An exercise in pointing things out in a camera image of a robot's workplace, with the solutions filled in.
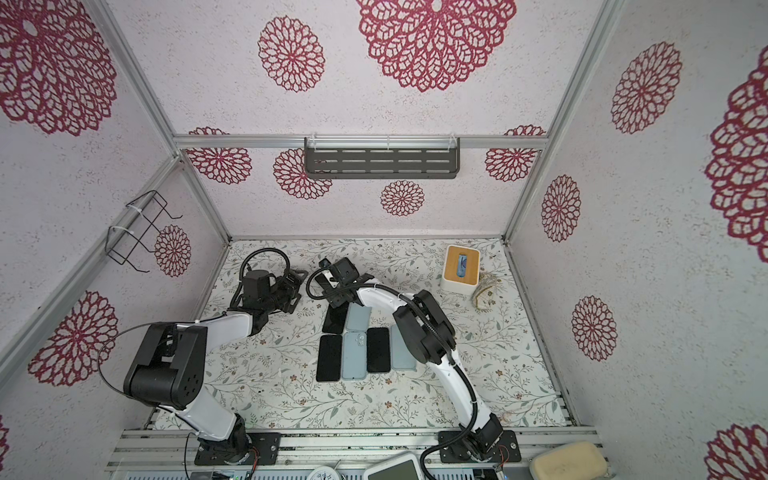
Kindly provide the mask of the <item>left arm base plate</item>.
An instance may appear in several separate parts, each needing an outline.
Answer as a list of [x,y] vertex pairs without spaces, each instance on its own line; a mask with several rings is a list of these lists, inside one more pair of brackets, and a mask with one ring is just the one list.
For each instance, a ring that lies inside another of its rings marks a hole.
[[232,439],[201,439],[194,459],[195,466],[274,465],[281,435],[279,433],[245,433]]

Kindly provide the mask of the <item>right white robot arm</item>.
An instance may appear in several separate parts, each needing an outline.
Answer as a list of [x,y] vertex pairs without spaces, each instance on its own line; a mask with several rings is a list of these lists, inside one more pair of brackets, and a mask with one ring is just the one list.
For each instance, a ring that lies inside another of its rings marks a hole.
[[457,349],[455,328],[429,291],[402,293],[359,273],[344,257],[336,262],[322,259],[307,280],[306,292],[333,307],[354,303],[390,313],[409,353],[434,373],[457,413],[460,432],[441,440],[439,447],[459,445],[478,461],[493,456],[503,427],[470,381]]

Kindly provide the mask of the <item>beige sponge block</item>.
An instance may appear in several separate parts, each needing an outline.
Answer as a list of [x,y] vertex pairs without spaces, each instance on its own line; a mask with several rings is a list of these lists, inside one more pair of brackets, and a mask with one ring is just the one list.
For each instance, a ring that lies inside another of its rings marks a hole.
[[605,478],[609,467],[593,443],[581,441],[536,456],[529,471],[536,480],[592,480]]

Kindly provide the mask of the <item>white wooden-top tissue box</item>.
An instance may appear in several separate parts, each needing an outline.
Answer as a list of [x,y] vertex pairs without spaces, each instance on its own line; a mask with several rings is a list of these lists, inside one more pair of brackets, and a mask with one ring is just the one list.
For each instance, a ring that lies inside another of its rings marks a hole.
[[447,292],[471,295],[479,285],[480,252],[476,249],[449,245],[445,252],[440,287]]

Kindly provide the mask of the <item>grey wall shelf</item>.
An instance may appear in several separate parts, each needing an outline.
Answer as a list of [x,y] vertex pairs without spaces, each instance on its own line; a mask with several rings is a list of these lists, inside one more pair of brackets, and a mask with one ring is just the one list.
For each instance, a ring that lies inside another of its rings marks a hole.
[[454,179],[460,170],[460,140],[304,140],[304,170],[313,180]]

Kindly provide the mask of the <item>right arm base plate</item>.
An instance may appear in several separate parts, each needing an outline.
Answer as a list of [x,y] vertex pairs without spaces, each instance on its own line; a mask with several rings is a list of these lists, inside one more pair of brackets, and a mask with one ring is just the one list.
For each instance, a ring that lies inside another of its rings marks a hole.
[[458,463],[517,463],[522,459],[517,437],[512,430],[503,430],[500,437],[489,444],[467,435],[460,442],[444,446],[440,460],[446,464]]

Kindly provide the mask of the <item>light blue case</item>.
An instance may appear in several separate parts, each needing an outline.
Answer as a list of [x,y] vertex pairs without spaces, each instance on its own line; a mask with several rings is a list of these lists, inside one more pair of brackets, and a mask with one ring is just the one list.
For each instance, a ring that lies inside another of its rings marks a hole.
[[370,324],[372,308],[350,302],[348,304],[345,327],[348,332],[365,333]]
[[390,327],[391,369],[415,371],[417,361],[408,350],[404,338],[396,325]]

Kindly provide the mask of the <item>white round timer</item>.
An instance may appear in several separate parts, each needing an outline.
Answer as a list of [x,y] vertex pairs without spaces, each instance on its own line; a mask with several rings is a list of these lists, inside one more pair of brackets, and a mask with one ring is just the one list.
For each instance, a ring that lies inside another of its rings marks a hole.
[[307,480],[342,480],[342,475],[333,467],[319,466],[312,470],[307,476]]

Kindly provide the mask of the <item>blue phone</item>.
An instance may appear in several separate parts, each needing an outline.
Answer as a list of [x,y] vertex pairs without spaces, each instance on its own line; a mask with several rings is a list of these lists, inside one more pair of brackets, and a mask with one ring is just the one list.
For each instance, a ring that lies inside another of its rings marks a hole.
[[390,330],[386,327],[369,328],[366,337],[367,372],[388,373],[391,370]]

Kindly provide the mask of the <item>black phone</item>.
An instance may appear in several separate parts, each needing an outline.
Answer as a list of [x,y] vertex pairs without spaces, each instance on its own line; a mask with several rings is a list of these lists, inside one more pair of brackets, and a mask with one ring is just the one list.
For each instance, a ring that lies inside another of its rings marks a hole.
[[330,305],[326,311],[322,329],[324,334],[341,335],[344,332],[349,304],[338,307]]

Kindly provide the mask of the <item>white display device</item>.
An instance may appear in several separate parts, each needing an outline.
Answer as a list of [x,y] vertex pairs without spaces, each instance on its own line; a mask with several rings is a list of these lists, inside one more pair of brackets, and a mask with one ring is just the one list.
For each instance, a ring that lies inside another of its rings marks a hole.
[[424,480],[419,458],[413,453],[402,453],[381,461],[364,470],[364,480]]

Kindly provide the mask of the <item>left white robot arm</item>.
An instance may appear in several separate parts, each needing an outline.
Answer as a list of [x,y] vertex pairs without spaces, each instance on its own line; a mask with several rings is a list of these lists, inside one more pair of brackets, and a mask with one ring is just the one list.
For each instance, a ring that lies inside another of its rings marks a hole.
[[252,270],[241,276],[222,315],[193,323],[150,324],[123,382],[123,393],[164,407],[196,433],[202,454],[215,464],[243,464],[254,455],[242,416],[204,387],[206,356],[220,346],[261,332],[273,313],[292,313],[304,270],[281,276]]

